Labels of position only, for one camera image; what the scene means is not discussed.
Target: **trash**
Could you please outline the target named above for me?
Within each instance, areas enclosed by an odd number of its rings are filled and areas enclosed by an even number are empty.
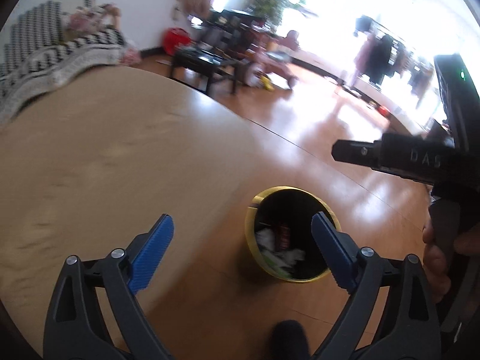
[[[298,261],[305,260],[305,251],[290,249],[290,228],[281,223],[255,233],[255,239],[265,262],[278,275],[290,279]]]
[[[268,251],[275,250],[275,235],[272,229],[266,227],[255,234],[257,244],[263,246]]]

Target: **wooden table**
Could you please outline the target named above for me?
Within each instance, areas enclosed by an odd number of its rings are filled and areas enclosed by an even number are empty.
[[[147,312],[224,216],[256,151],[245,120],[130,67],[93,69],[27,107],[0,131],[0,299],[27,341],[42,352],[67,256],[102,258],[165,212],[175,235],[138,294]]]

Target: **blue gripper pad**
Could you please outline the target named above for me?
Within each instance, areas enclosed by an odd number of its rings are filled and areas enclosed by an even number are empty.
[[[348,234],[339,233],[323,212],[311,219],[311,234],[337,285],[353,293],[358,285],[358,246]]]
[[[164,215],[150,231],[148,240],[131,263],[128,288],[133,295],[148,287],[150,279],[173,238],[173,228],[172,217]]]

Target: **shoe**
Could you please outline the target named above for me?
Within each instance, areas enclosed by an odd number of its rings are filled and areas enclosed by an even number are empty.
[[[270,338],[272,360],[309,360],[307,336],[302,325],[294,320],[278,323]]]

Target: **hand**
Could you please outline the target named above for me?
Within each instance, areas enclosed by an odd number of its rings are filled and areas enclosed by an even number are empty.
[[[423,265],[425,274],[433,293],[433,301],[438,303],[450,289],[450,279],[447,276],[447,262],[444,253],[434,244],[434,228],[431,220],[423,229]],[[465,256],[480,255],[480,223],[471,231],[462,233],[454,241],[454,250]]]

